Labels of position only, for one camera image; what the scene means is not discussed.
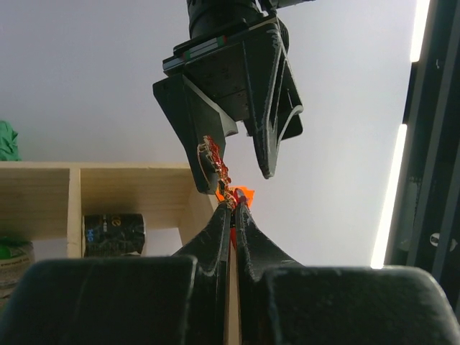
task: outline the light strip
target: light strip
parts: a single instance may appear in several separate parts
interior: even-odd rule
[[[405,135],[408,130],[407,125],[401,124],[398,132],[395,145],[395,153],[393,154],[393,162],[391,164],[390,180],[387,186],[387,195],[383,203],[382,215],[380,218],[379,230],[375,240],[374,252],[372,253],[372,268],[382,268],[387,251],[388,236],[390,235],[391,219],[393,208],[395,207],[397,182],[400,177],[401,162],[403,161]]]
[[[412,47],[410,48],[410,61],[416,63],[420,59],[422,50],[423,35],[425,34],[426,18],[430,0],[417,0],[415,9],[414,30],[412,33]]]

